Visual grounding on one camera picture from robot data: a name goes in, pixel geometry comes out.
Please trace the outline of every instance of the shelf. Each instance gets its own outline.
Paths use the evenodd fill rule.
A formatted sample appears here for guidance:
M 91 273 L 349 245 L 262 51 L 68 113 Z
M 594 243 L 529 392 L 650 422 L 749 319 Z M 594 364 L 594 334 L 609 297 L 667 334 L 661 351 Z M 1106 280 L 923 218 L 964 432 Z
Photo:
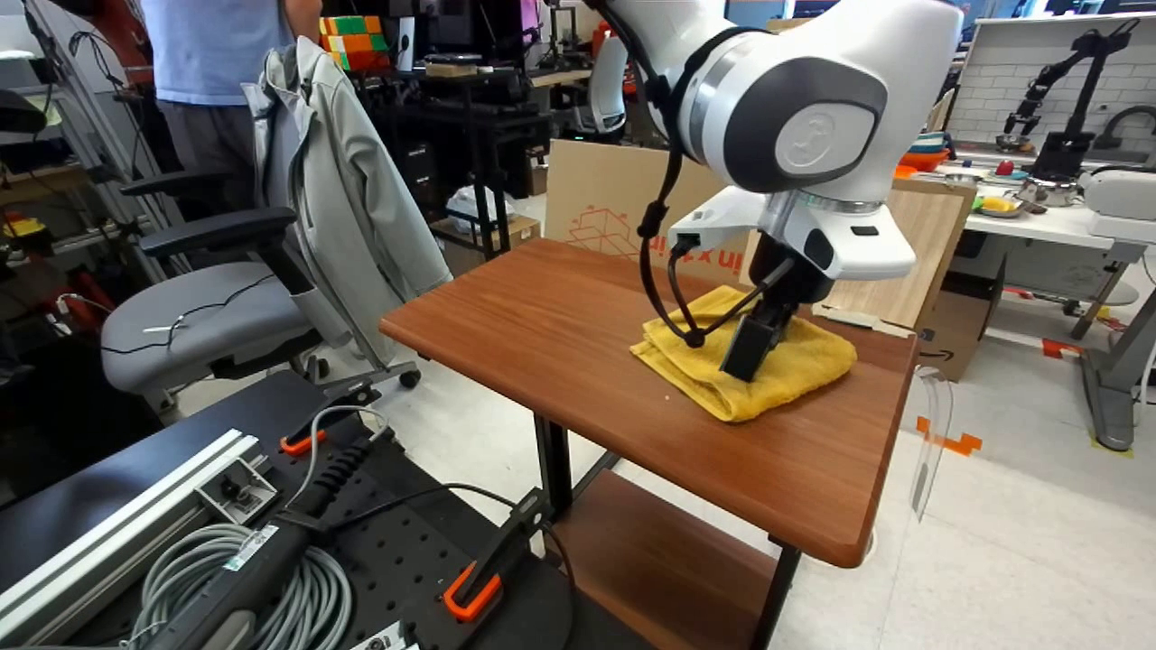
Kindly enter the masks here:
M 774 559 L 599 474 L 556 524 L 579 588 L 650 646 L 751 646 Z
M 44 199 L 53 199 L 56 192 L 75 192 L 75 185 L 85 185 L 85 174 L 79 165 L 2 174 L 0 178 L 0 207 L 44 201 Z

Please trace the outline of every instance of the yellow towel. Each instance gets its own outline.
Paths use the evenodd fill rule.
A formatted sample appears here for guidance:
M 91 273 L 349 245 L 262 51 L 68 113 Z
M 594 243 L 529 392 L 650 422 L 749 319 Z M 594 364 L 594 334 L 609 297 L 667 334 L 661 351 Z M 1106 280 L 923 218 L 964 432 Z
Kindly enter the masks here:
M 722 319 L 744 292 L 717 284 L 691 303 L 696 322 Z M 722 370 L 722 358 L 739 322 L 722 325 L 704 345 L 686 345 L 661 319 L 641 325 L 641 343 L 631 354 L 696 400 L 722 422 L 749 422 L 770 407 L 791 403 L 841 378 L 855 364 L 855 345 L 812 322 L 796 319 L 788 334 L 765 354 L 756 384 Z

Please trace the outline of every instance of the gray floor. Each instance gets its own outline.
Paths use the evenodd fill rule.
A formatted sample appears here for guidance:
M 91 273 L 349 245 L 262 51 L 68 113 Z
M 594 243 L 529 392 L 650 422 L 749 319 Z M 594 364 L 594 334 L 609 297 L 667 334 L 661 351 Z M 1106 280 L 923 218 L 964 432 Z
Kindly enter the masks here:
M 1063 332 L 1069 319 L 1054 303 L 1009 298 L 993 325 L 1020 334 L 993 332 L 968 378 L 912 378 L 868 564 L 805 559 L 778 650 L 1156 646 L 1156 407 L 1141 407 L 1130 455 L 1100 452 L 1086 438 L 1076 360 L 1009 343 Z M 196 387 L 179 403 L 202 407 L 226 391 Z M 940 455 L 920 511 L 912 488 L 934 455 L 912 432 L 917 416 L 981 441 L 974 455 Z M 440 364 L 427 364 L 423 387 L 389 397 L 379 419 L 440 480 L 509 499 L 537 480 L 529 416 Z M 574 441 L 579 474 L 593 458 L 594 446 Z M 756 527 L 699 499 L 635 465 L 616 474 L 774 551 Z

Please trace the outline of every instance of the black metal table frame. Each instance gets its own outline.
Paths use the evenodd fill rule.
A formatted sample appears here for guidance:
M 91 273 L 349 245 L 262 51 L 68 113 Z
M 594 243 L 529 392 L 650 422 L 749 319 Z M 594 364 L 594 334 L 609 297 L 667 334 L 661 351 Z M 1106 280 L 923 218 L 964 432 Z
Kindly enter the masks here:
M 574 505 L 574 491 L 582 491 L 594 474 L 609 469 L 616 462 L 613 452 L 605 452 L 574 488 L 572 480 L 572 429 L 551 422 L 550 416 L 535 416 L 535 438 L 537 438 L 537 469 L 543 469 L 543 491 L 550 502 L 551 518 L 564 518 L 566 509 Z M 756 622 L 751 630 L 751 650 L 765 650 L 765 641 L 774 639 L 774 629 L 785 612 L 788 593 L 796 585 L 796 569 L 803 551 L 796 544 L 785 544 L 778 538 L 770 538 L 774 544 L 779 544 L 765 599 L 763 599 L 763 612 Z
M 457 219 L 469 219 L 469 225 L 478 225 L 478 231 L 481 231 L 481 254 L 489 257 L 489 258 L 495 258 L 497 254 L 509 254 L 509 214 L 504 214 L 504 201 L 501 201 L 501 195 L 504 195 L 504 168 L 501 168 L 501 161 L 495 161 L 490 165 L 490 159 L 481 150 L 481 128 L 490 128 L 489 132 L 489 145 L 490 149 L 501 149 L 501 128 L 529 128 L 529 125 L 551 125 L 551 114 L 550 113 L 529 113 L 529 114 L 514 114 L 514 113 L 495 113 L 490 118 L 481 118 L 478 113 L 472 113 L 472 88 L 469 84 L 463 84 L 467 88 L 467 102 L 463 102 L 463 113 L 467 113 L 467 140 L 469 140 L 469 189 L 472 189 L 472 201 L 478 201 L 478 218 L 469 218 L 469 214 L 451 214 L 451 218 L 457 218 Z M 467 243 L 467 237 L 455 237 L 455 233 L 446 233 L 446 231 L 432 231 L 436 237 L 446 237 L 446 243 L 457 243 L 457 245 L 478 245 L 478 243 Z

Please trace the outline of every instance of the chair backrest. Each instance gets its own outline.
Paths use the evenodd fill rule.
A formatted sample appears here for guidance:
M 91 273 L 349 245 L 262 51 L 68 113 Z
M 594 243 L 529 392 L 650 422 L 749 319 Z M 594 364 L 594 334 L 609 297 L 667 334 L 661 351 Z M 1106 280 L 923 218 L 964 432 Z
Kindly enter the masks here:
M 328 343 L 354 338 L 389 364 L 396 345 L 379 319 L 451 280 L 405 178 L 349 80 L 312 41 L 268 53 L 248 109 L 260 195 L 296 214 L 285 248 L 312 277 L 298 311 Z

